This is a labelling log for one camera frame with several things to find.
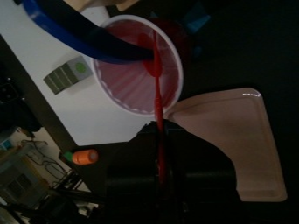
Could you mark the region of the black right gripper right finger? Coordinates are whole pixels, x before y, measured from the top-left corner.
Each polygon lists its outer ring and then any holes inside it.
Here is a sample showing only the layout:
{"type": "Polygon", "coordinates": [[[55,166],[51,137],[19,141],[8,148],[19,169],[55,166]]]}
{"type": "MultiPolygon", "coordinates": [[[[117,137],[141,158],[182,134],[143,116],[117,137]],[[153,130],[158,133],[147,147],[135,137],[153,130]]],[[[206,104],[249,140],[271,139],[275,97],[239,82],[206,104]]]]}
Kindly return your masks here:
{"type": "Polygon", "coordinates": [[[175,122],[166,123],[183,224],[239,224],[234,164],[223,151],[175,122]]]}

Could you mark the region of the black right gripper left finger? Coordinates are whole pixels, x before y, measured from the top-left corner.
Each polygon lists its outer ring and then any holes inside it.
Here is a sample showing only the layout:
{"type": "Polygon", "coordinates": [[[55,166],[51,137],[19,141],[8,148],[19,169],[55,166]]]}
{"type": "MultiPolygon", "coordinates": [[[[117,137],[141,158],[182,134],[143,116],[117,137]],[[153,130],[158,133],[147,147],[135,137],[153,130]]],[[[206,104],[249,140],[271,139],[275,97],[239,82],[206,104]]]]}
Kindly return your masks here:
{"type": "Polygon", "coordinates": [[[157,223],[157,123],[121,148],[107,168],[107,224],[157,223]]]}

